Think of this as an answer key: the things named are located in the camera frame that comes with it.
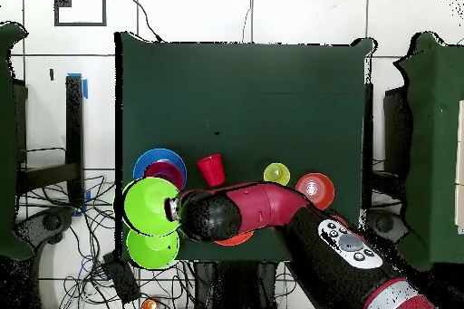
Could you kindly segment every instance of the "orange object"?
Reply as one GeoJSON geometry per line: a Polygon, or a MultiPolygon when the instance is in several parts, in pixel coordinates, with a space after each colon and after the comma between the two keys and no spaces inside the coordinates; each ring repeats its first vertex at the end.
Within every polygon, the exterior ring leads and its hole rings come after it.
{"type": "Polygon", "coordinates": [[[346,223],[346,221],[343,220],[340,216],[336,216],[336,215],[331,215],[331,216],[343,226],[348,227],[348,224],[346,223]]]}
{"type": "Polygon", "coordinates": [[[158,309],[158,304],[156,303],[156,301],[148,298],[142,303],[141,309],[158,309]]]}
{"type": "Polygon", "coordinates": [[[329,207],[335,196],[334,184],[322,173],[308,173],[302,176],[295,189],[303,193],[319,209],[329,207]]]}
{"type": "Polygon", "coordinates": [[[216,244],[220,246],[238,246],[240,244],[245,243],[251,236],[253,236],[254,230],[250,230],[249,232],[242,233],[241,235],[236,235],[227,240],[222,241],[215,241],[216,244]]]}

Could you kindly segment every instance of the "red plastic cup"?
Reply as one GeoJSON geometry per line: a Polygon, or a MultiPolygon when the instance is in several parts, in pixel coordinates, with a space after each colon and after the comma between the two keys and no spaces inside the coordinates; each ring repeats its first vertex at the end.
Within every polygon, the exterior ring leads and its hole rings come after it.
{"type": "Polygon", "coordinates": [[[207,156],[197,162],[197,165],[210,187],[217,187],[226,181],[220,154],[207,156]]]}

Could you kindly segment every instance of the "green panel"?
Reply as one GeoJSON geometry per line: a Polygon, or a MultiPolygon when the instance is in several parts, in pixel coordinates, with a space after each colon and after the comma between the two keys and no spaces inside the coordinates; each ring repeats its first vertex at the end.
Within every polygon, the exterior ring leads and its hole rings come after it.
{"type": "MultiPolygon", "coordinates": [[[[196,166],[220,152],[225,185],[262,180],[279,161],[289,187],[307,172],[335,185],[332,207],[357,224],[361,193],[364,59],[355,46],[144,43],[121,34],[123,185],[137,158],[153,148],[176,151],[187,189],[206,188],[196,166]]],[[[243,245],[183,240],[179,258],[290,259],[280,236],[262,229],[243,245]]]]}
{"type": "Polygon", "coordinates": [[[0,24],[0,255],[25,260],[34,254],[33,249],[13,232],[16,215],[16,170],[18,168],[18,139],[16,135],[15,95],[9,66],[10,49],[27,36],[22,26],[15,23],[0,24]]]}
{"type": "Polygon", "coordinates": [[[464,99],[464,48],[421,34],[401,62],[410,84],[411,166],[406,221],[414,233],[399,244],[414,266],[464,262],[464,236],[454,223],[459,101],[464,99]]]}

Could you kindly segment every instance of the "blue plate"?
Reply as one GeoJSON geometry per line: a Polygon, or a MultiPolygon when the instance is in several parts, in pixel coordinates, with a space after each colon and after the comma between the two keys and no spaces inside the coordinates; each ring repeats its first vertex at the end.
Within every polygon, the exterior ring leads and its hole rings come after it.
{"type": "Polygon", "coordinates": [[[180,170],[180,173],[182,173],[182,177],[184,178],[182,189],[185,188],[187,183],[187,169],[185,168],[184,161],[177,153],[163,148],[148,150],[139,157],[134,167],[134,179],[141,179],[145,173],[145,169],[153,162],[157,161],[167,161],[175,165],[180,170]]]}

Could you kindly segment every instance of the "green plate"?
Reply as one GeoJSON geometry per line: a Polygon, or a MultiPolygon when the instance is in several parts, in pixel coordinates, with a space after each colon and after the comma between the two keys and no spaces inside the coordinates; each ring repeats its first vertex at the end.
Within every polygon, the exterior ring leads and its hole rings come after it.
{"type": "Polygon", "coordinates": [[[179,222],[166,218],[164,200],[178,193],[178,189],[165,179],[132,181],[123,191],[125,218],[130,227],[150,236],[165,236],[175,231],[179,222]]]}
{"type": "Polygon", "coordinates": [[[164,237],[150,237],[131,230],[127,235],[130,258],[141,268],[160,269],[174,261],[179,252],[179,235],[172,232],[164,237]]]}

